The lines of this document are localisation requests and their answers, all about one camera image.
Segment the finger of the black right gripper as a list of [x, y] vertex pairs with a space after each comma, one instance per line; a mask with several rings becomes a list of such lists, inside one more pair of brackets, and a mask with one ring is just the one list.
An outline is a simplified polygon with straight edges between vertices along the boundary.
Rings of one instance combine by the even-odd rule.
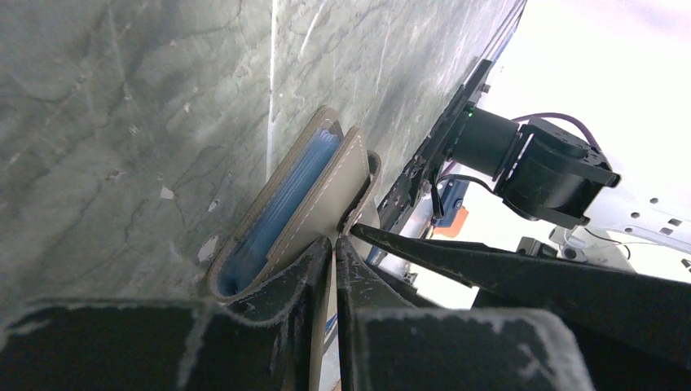
[[490, 296], [494, 307], [547, 310], [575, 334], [604, 390], [690, 387], [690, 286], [481, 243], [413, 239], [358, 224], [354, 237]]

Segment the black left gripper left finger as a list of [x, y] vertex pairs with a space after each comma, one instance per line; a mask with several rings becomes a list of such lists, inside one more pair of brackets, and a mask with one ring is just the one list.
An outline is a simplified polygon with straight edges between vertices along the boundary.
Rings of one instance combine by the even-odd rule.
[[45, 300], [1, 331], [4, 390], [313, 390], [329, 239], [246, 297]]

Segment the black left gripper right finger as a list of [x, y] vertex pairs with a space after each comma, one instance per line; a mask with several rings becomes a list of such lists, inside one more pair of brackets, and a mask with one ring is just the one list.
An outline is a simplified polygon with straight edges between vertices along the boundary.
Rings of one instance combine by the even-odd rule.
[[574, 334], [544, 310], [449, 310], [402, 298], [335, 244], [346, 390], [590, 390]]

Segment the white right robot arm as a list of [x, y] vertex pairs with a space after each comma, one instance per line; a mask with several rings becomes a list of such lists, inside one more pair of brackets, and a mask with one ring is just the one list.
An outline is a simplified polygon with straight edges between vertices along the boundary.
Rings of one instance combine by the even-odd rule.
[[[564, 228], [583, 225], [601, 189], [620, 179], [582, 139], [545, 121], [521, 125], [478, 108], [438, 119], [419, 174], [438, 180], [448, 159], [492, 176], [494, 193], [518, 215]], [[690, 387], [688, 284], [485, 244], [410, 239], [362, 224], [352, 233], [479, 287], [476, 309], [395, 312], [384, 321], [389, 330], [434, 331], [438, 349], [461, 340], [478, 347], [454, 349], [436, 362], [436, 381], [507, 387], [540, 376], [559, 388], [564, 373], [596, 390]]]

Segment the blue orange clamp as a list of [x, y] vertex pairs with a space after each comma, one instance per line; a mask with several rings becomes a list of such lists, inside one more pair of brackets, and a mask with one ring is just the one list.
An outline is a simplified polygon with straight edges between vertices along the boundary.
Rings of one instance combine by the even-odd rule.
[[443, 208], [442, 218], [433, 218], [431, 227], [434, 235], [455, 238], [459, 235], [469, 211], [464, 207], [464, 197], [469, 183], [458, 179], [442, 181], [438, 185], [440, 202]]

